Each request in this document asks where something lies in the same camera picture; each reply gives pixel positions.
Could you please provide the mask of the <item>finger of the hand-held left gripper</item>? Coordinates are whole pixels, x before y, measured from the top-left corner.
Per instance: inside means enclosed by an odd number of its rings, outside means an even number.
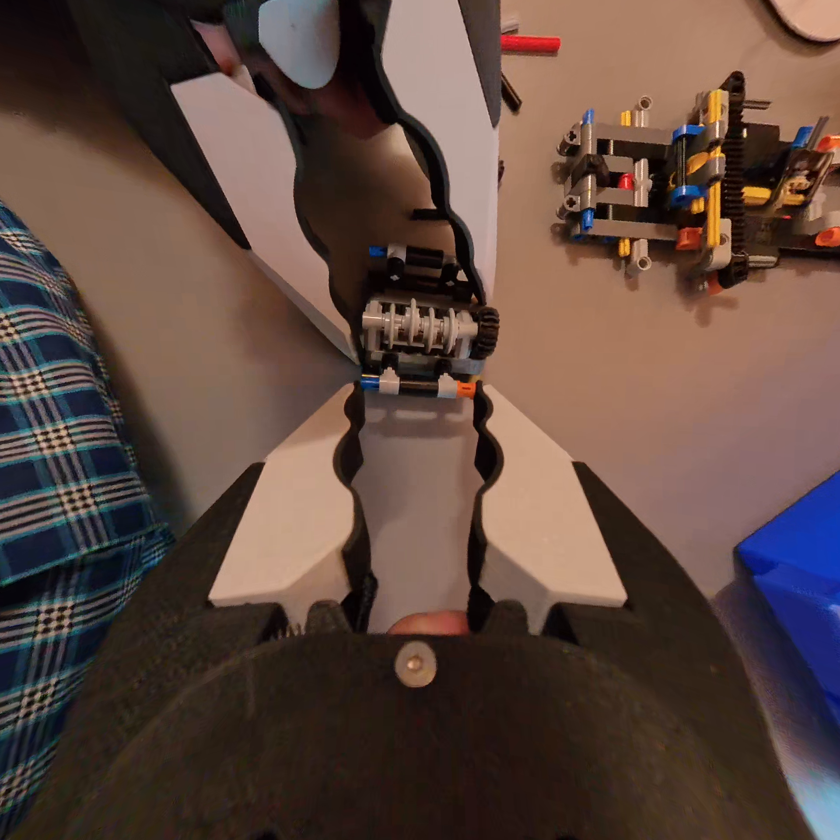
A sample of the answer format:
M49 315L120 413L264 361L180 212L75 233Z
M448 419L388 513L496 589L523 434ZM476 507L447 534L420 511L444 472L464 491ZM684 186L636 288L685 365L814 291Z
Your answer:
M358 364L350 326L331 293L328 253L298 213L297 149L282 114L220 72L173 84L172 95L248 240L253 262Z
M482 304L497 266L501 11L498 1L359 2L378 114L423 162L437 215Z

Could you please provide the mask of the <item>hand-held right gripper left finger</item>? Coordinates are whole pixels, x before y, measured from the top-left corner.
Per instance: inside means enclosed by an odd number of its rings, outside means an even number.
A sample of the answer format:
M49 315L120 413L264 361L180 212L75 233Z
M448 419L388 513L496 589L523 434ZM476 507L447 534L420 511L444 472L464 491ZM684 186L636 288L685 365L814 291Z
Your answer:
M335 601L354 631L367 630L377 580L352 487L364 420L361 385L345 385L267 456L210 603L274 603L302 625L313 603Z

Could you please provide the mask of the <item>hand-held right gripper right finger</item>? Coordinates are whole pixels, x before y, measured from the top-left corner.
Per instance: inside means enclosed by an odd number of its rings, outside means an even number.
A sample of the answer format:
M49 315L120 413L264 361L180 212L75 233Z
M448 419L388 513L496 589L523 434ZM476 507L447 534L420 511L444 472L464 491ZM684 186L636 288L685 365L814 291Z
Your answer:
M540 634L559 605L622 609L627 592L574 459L497 389L478 383L468 615L480 627L498 602L519 603Z

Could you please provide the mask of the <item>small grey lego engine assembly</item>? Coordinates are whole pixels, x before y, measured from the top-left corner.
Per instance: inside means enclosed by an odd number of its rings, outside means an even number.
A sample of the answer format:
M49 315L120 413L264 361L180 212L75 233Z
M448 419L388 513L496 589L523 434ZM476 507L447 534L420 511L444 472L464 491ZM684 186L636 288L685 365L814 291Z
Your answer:
M472 401L497 348L498 310L481 302L455 255L369 247L360 322L360 388L384 396Z

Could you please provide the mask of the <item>large lego chassis assembly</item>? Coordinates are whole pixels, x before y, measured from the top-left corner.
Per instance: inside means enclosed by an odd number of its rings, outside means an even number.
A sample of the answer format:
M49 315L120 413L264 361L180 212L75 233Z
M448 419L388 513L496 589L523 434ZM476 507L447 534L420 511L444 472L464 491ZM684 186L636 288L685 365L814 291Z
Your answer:
M748 121L770 101L750 99L739 70L673 129L651 127L651 107L641 97L617 124L588 109L563 136L556 215L570 240L615 246L627 278L649 269L651 244L673 246L694 257L686 280L707 293L783 256L838 259L839 139L826 117L792 140Z

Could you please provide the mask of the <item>person's left hand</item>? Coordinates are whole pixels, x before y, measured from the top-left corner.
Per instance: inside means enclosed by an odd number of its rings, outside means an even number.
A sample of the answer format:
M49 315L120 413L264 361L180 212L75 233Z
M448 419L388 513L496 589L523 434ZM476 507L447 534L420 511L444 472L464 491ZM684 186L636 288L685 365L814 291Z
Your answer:
M240 87L256 95L256 87L225 24L192 20L191 24L208 48L218 68Z

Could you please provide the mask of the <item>person's right hand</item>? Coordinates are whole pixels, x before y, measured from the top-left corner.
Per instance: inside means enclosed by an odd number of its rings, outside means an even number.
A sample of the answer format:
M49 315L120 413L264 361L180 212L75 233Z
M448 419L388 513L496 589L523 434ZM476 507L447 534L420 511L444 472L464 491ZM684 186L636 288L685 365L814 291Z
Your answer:
M462 611L419 612L399 619L387 633L391 635L467 635L469 623L467 614Z

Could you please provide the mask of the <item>blue plaid shirt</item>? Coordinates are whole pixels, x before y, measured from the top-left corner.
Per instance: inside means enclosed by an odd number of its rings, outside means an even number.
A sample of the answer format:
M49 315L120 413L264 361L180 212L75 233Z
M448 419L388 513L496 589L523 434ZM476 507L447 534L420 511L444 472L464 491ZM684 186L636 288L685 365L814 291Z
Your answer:
M75 284L2 204L2 838L110 626L173 544Z

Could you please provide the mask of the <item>blue plastic bin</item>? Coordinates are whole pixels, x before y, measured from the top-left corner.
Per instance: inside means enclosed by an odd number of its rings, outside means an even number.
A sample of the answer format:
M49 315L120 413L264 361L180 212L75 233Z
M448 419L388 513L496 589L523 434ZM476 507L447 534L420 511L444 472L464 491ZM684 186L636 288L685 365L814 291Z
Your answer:
M734 550L839 720L839 474Z

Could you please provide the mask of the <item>white round object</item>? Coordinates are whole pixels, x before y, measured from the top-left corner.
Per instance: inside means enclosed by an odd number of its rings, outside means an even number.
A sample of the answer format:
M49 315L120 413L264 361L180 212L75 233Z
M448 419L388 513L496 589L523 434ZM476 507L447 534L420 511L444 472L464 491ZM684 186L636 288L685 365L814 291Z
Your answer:
M839 41L839 1L765 1L794 35L818 45Z

